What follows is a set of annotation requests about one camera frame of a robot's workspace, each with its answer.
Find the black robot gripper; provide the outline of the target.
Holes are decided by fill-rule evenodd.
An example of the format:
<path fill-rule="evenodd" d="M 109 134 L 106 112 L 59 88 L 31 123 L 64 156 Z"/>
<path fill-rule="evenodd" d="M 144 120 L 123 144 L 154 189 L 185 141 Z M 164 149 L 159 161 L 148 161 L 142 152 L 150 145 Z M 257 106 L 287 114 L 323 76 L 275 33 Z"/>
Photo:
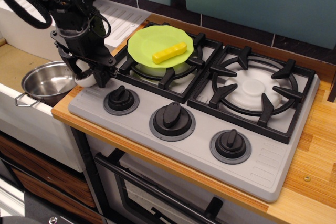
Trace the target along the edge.
<path fill-rule="evenodd" d="M 82 31 L 56 28 L 50 33 L 67 67 L 74 74 L 80 74 L 82 70 L 77 66 L 77 60 L 86 62 L 100 88 L 104 88 L 111 79 L 111 71 L 116 64 L 104 44 L 106 35 L 104 26 L 88 26 Z"/>

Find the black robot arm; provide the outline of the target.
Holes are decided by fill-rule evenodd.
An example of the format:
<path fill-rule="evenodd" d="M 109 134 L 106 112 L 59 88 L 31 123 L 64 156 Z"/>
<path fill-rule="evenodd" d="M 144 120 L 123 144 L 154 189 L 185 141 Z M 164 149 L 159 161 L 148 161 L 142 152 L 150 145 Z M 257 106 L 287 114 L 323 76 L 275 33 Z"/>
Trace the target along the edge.
<path fill-rule="evenodd" d="M 103 88 L 116 69 L 116 60 L 105 46 L 111 33 L 95 0 L 4 0 L 14 13 L 36 29 L 47 29 L 58 53 L 80 80 L 89 76 Z"/>

